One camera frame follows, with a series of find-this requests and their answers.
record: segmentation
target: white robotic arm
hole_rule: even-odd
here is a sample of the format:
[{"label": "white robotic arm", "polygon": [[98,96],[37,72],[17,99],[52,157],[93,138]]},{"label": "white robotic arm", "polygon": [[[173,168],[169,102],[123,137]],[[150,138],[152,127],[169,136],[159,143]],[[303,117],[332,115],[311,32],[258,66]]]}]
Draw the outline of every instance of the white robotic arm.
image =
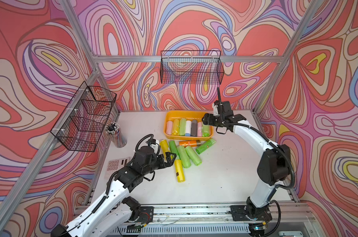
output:
[{"label": "white robotic arm", "polygon": [[[141,142],[150,138],[147,146],[139,148]],[[153,135],[143,137],[135,148],[133,159],[111,175],[107,182],[106,190],[77,218],[67,225],[57,225],[51,232],[51,237],[105,237],[115,226],[122,225],[128,220],[139,218],[141,205],[129,193],[142,182],[143,179],[152,181],[156,169],[172,166],[176,154],[167,152],[166,161],[163,154],[159,155],[160,147]],[[153,177],[146,178],[145,175],[153,173]],[[135,224],[131,228],[138,229],[146,225]]]},{"label": "white robotic arm", "polygon": [[[295,174],[289,158],[289,148],[269,140],[259,130],[252,127],[242,115],[234,115],[230,103],[228,101],[221,102],[219,89],[218,94],[219,100],[213,106],[214,113],[206,113],[202,121],[204,125],[216,126],[216,132],[220,134],[226,133],[219,132],[218,128],[220,127],[234,132],[261,156],[257,168],[260,179],[254,192],[246,200],[244,213],[247,220],[257,220],[268,209],[269,201],[278,187],[291,189],[294,186]],[[148,145],[139,148],[141,142],[149,137]],[[167,152],[165,154],[167,162],[165,162],[163,155],[158,155],[159,149],[152,134],[143,137],[137,143],[133,159],[125,167],[111,175],[105,192],[66,226],[57,225],[51,232],[51,237],[104,237],[115,226],[128,220],[136,220],[140,214],[140,204],[130,197],[129,193],[143,179],[153,180],[156,169],[172,166],[176,158],[176,154]],[[151,180],[144,177],[148,173],[154,173]],[[289,174],[291,183],[289,186],[284,186],[282,181]]]},{"label": "white robotic arm", "polygon": [[[269,202],[281,187],[291,189],[295,184],[295,173],[290,161],[290,149],[286,145],[279,145],[268,139],[259,130],[242,116],[234,115],[229,101],[221,101],[220,90],[217,88],[219,100],[213,105],[213,114],[206,113],[202,118],[205,125],[216,127],[216,132],[225,134],[230,130],[242,137],[261,156],[257,173],[260,179],[254,192],[246,201],[246,217],[249,220],[257,220],[261,217]],[[225,127],[224,133],[219,132],[220,127]],[[284,186],[283,180],[291,175],[290,185]]]}]

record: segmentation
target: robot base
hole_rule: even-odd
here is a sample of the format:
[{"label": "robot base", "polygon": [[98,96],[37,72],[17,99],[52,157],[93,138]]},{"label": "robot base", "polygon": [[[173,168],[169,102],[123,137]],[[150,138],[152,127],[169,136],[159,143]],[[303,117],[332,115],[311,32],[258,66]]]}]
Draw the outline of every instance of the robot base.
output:
[{"label": "robot base", "polygon": [[148,206],[148,207],[141,207],[141,210],[138,213],[138,219],[136,222],[141,223],[149,223],[153,221],[153,215],[154,215],[154,207]]},{"label": "robot base", "polygon": [[[233,221],[252,221],[246,216],[246,205],[238,205],[238,206],[230,206],[230,214],[232,214]],[[258,217],[256,221],[265,221],[269,222],[272,220],[271,213],[269,211],[269,207],[265,208],[261,217]]]}]

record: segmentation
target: yellow tray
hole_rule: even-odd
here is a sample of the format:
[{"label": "yellow tray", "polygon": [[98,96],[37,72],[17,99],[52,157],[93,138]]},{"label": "yellow tray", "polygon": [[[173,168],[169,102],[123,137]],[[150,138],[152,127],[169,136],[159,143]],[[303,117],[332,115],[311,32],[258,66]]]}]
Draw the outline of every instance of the yellow tray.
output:
[{"label": "yellow tray", "polygon": [[196,119],[198,122],[201,122],[201,119],[204,117],[205,112],[198,112],[198,111],[187,111],[187,110],[173,110],[169,111],[166,114],[165,125],[163,126],[163,132],[165,133],[166,137],[171,140],[201,140],[207,141],[213,136],[213,127],[210,126],[210,136],[177,136],[177,135],[168,135],[166,133],[166,124],[167,121],[174,121],[174,119],[181,119],[185,118],[187,120],[194,120]]}]

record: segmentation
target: black wire basket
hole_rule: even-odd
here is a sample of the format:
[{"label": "black wire basket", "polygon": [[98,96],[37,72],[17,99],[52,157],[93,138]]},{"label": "black wire basket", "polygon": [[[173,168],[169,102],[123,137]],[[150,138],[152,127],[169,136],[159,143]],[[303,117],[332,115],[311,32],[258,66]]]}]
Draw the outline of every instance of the black wire basket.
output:
[{"label": "black wire basket", "polygon": [[219,50],[162,50],[160,82],[164,84],[221,84],[224,68]]},{"label": "black wire basket", "polygon": [[68,150],[94,152],[116,96],[108,89],[86,86],[68,119],[56,134],[51,133]]}]

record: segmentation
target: psychedelic patterned wall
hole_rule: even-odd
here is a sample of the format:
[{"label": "psychedelic patterned wall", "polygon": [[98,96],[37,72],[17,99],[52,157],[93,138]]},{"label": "psychedelic patterned wall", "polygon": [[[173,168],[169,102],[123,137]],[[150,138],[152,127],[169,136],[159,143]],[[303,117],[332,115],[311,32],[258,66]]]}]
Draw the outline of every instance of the psychedelic patterned wall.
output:
[{"label": "psychedelic patterned wall", "polygon": [[259,114],[326,236],[358,236],[358,1],[324,1]]},{"label": "psychedelic patterned wall", "polygon": [[[0,1],[0,204],[90,73],[56,1]],[[57,145],[4,236],[42,235],[70,220],[104,143],[95,153]]]},{"label": "psychedelic patterned wall", "polygon": [[[307,0],[82,0],[74,9],[97,55],[212,49],[282,55],[307,6]],[[216,98],[215,85],[163,85],[159,63],[99,66],[121,110],[210,109]],[[234,109],[251,109],[274,66],[225,63],[222,96]]]}]

